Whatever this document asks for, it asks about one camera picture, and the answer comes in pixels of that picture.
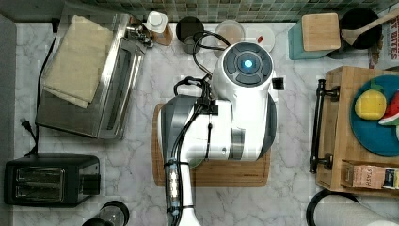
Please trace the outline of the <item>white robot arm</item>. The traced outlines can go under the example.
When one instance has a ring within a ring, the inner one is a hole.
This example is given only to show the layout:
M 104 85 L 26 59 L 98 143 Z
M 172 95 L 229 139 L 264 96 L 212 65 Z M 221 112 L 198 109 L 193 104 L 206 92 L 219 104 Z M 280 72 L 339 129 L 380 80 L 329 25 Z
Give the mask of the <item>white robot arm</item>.
M 195 160 L 256 161 L 272 146 L 277 109 L 270 90 L 274 64 L 259 44 L 230 45 L 211 74 L 187 76 L 175 86 L 196 86 L 199 97 L 180 94 L 157 119 L 163 157 L 167 226 L 200 226 L 196 218 L 190 163 Z

